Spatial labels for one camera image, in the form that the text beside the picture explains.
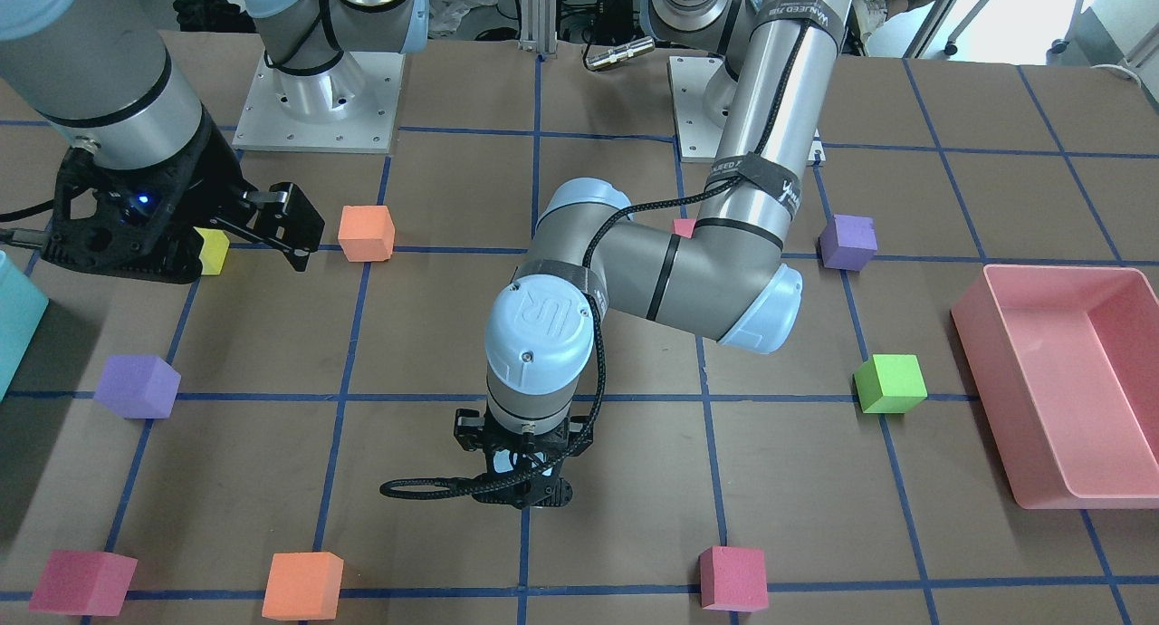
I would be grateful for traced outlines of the orange block robot side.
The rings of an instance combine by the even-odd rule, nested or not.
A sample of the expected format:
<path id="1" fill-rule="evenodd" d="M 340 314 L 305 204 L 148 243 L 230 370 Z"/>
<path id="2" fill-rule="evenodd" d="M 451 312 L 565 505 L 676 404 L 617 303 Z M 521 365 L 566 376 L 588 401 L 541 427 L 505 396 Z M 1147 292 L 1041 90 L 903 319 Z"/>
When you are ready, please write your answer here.
<path id="1" fill-rule="evenodd" d="M 393 256 L 395 226 L 388 208 L 343 208 L 337 233 L 340 249 L 352 263 L 384 262 Z"/>

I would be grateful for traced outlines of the yellow foam block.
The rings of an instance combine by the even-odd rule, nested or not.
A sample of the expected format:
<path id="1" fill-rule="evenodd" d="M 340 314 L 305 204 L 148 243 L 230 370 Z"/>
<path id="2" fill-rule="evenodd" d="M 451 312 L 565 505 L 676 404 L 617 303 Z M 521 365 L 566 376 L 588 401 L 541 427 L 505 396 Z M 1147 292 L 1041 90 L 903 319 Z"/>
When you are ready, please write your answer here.
<path id="1" fill-rule="evenodd" d="M 203 244 L 199 253 L 201 275 L 220 275 L 229 250 L 229 238 L 218 228 L 196 228 Z"/>

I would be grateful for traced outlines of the far purple foam block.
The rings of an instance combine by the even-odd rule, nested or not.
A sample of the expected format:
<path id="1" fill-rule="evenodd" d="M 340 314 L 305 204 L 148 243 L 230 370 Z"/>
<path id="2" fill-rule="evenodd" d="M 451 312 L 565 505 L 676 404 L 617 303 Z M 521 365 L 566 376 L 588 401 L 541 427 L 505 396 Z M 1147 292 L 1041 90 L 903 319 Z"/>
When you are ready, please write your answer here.
<path id="1" fill-rule="evenodd" d="M 181 373 L 154 354 L 111 354 L 93 399 L 121 417 L 169 417 Z"/>

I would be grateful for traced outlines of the purple foam block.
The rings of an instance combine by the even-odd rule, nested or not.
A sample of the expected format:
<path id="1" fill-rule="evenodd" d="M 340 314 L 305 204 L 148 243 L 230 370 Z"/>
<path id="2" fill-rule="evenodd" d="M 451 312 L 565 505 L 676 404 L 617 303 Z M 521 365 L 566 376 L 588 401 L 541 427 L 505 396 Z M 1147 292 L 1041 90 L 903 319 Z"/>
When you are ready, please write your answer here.
<path id="1" fill-rule="evenodd" d="M 181 373 L 154 354 L 111 354 L 93 399 L 121 417 L 169 417 Z"/>
<path id="2" fill-rule="evenodd" d="M 819 237 L 822 266 L 860 272 L 879 249 L 875 221 L 869 216 L 834 215 Z"/>

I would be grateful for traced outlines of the orange block table side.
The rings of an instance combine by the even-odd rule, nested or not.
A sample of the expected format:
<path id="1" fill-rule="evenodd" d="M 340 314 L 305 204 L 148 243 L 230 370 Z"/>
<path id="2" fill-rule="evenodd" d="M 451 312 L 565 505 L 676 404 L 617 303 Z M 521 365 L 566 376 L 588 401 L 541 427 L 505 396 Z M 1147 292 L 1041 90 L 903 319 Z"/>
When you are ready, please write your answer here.
<path id="1" fill-rule="evenodd" d="M 330 552 L 274 554 L 262 617 L 267 620 L 335 620 L 344 561 Z"/>

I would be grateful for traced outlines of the pink block robot side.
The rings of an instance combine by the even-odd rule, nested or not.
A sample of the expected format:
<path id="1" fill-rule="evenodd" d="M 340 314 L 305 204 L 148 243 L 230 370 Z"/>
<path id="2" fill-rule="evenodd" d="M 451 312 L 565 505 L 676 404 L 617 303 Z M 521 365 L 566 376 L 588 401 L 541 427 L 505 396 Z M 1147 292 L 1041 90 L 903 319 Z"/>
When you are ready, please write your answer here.
<path id="1" fill-rule="evenodd" d="M 671 230 L 675 237 L 692 238 L 695 225 L 695 219 L 675 219 L 672 220 Z"/>

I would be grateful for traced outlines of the pink block table side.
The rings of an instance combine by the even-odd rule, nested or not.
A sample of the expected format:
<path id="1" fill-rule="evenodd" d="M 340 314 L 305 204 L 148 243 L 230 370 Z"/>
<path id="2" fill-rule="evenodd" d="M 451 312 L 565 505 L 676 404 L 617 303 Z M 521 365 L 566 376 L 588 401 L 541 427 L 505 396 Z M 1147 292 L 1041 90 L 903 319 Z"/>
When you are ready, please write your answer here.
<path id="1" fill-rule="evenodd" d="M 770 579 L 761 548 L 710 546 L 700 553 L 698 571 L 704 610 L 753 613 L 770 609 Z"/>

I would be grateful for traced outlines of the far pink foam block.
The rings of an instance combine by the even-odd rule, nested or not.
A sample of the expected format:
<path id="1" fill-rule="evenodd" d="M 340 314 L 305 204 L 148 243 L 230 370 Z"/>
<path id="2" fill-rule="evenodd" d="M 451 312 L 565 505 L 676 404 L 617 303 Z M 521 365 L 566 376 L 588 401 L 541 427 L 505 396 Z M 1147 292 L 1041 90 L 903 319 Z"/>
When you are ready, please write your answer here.
<path id="1" fill-rule="evenodd" d="M 28 610 L 70 616 L 117 617 L 127 599 L 138 560 L 116 553 L 54 550 L 34 588 Z"/>

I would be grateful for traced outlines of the green foam block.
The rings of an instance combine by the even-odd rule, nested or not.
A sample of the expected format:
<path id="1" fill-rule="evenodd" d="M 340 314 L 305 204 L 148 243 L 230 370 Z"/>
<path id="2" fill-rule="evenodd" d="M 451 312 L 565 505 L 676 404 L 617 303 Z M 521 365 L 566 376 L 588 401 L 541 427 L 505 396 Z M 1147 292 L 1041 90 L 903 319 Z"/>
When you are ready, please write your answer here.
<path id="1" fill-rule="evenodd" d="M 928 398 L 914 354 L 872 354 L 853 379 L 858 405 L 866 414 L 904 414 Z"/>

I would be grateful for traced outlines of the near purple foam block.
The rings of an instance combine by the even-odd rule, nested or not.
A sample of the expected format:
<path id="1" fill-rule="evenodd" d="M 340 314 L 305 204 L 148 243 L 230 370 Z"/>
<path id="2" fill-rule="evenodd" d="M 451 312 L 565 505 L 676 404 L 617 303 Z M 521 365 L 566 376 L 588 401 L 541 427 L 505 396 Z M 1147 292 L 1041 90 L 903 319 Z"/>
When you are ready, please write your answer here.
<path id="1" fill-rule="evenodd" d="M 819 237 L 822 266 L 860 272 L 879 249 L 875 221 L 869 216 L 834 215 Z"/>

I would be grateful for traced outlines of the pink plastic tray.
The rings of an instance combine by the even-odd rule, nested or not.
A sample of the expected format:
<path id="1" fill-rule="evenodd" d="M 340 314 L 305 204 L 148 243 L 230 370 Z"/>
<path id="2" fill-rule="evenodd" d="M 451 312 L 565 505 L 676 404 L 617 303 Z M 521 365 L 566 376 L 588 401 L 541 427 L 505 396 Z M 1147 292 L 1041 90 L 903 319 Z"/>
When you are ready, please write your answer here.
<path id="1" fill-rule="evenodd" d="M 1158 506 L 1158 307 L 1134 267 L 989 264 L 953 305 L 1026 509 Z"/>

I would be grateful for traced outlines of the aluminium frame post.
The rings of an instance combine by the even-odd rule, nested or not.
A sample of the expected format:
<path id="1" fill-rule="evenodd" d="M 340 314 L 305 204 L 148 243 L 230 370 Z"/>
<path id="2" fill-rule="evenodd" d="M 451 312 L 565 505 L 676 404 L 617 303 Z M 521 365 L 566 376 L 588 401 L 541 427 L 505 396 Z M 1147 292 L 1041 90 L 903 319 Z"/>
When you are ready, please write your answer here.
<path id="1" fill-rule="evenodd" d="M 555 58 L 557 17 L 557 0 L 519 0 L 518 46 L 542 59 Z"/>

